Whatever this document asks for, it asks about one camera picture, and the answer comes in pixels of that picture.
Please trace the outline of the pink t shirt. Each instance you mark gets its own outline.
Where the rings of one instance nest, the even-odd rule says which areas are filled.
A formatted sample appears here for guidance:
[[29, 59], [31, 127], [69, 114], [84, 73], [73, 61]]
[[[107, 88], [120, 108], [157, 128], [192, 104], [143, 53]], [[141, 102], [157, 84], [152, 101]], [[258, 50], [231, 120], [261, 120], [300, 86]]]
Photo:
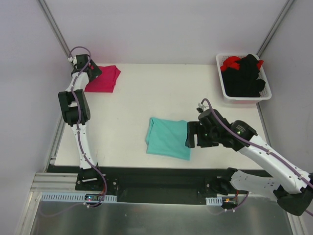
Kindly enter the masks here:
[[116, 65], [100, 66], [102, 74], [95, 80], [87, 84], [85, 92], [87, 93], [113, 93], [117, 79], [121, 71]]

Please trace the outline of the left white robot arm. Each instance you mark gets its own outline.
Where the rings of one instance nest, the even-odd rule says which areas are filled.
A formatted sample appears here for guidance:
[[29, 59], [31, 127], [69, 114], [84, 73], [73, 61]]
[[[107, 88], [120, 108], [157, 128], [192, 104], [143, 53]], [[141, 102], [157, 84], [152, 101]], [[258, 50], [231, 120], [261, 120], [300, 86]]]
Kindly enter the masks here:
[[100, 176], [98, 161], [89, 141], [91, 114], [85, 88], [101, 74], [101, 71], [88, 54], [70, 56], [69, 61], [74, 69], [68, 88], [58, 93], [61, 114], [64, 122], [70, 126], [77, 145], [80, 162], [78, 181], [87, 184], [92, 190], [99, 190], [104, 180]]

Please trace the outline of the teal t shirt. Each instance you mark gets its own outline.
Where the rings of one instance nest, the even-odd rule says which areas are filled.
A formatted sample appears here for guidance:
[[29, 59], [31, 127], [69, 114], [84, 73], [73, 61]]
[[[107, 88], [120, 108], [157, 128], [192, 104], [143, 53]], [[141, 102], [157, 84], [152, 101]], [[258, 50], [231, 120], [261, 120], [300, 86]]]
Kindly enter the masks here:
[[152, 117], [145, 138], [146, 153], [190, 160], [191, 150], [185, 146], [187, 122]]

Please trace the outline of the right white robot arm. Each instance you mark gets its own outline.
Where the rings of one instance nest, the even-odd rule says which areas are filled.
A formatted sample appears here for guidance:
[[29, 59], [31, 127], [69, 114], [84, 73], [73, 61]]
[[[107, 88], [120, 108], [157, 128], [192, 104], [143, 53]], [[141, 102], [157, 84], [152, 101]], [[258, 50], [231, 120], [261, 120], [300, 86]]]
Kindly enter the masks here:
[[187, 123], [185, 145], [189, 148], [222, 145], [253, 160], [270, 176], [262, 177], [229, 167], [225, 175], [209, 182], [215, 193], [228, 195], [244, 190], [267, 197], [286, 212], [300, 216], [313, 200], [313, 176], [291, 164], [271, 148], [242, 120], [229, 123], [215, 109], [202, 110], [198, 121]]

